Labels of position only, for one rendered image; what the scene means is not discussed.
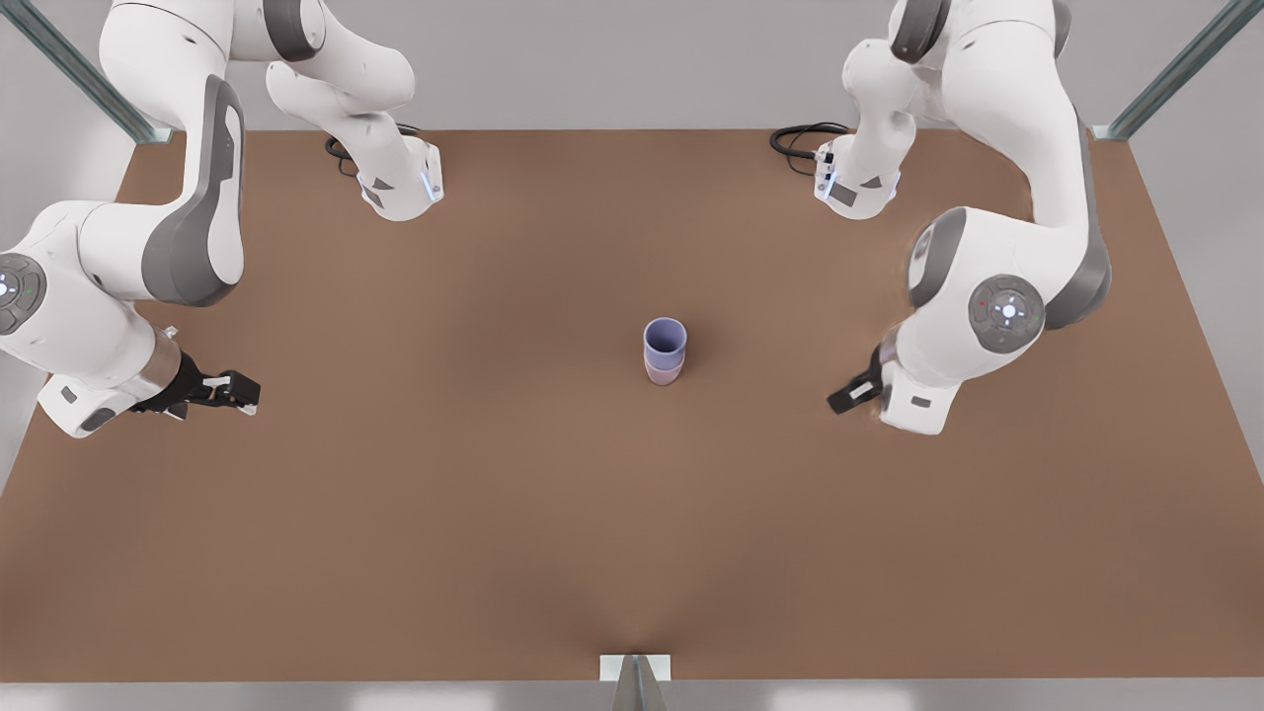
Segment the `silver frame post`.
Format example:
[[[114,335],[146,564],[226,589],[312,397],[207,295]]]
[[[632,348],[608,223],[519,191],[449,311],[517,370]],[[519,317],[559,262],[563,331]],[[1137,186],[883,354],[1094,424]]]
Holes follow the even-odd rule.
[[[0,15],[32,42],[59,72],[91,99],[114,125],[120,127],[139,145],[166,144],[172,138],[168,127],[154,127],[96,68],[59,28],[35,8],[32,0],[0,0]]]
[[[1264,0],[1227,0],[1112,121],[1090,127],[1096,140],[1130,140],[1179,90],[1264,11]]]
[[[672,679],[672,657],[599,657],[600,682],[614,682],[612,711],[670,711],[660,682]]]

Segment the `purple cup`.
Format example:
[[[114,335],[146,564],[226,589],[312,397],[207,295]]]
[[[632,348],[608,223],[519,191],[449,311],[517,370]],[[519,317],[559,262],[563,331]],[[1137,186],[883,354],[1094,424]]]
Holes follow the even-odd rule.
[[[643,329],[643,361],[651,369],[678,369],[683,366],[688,331],[681,321],[656,318]]]

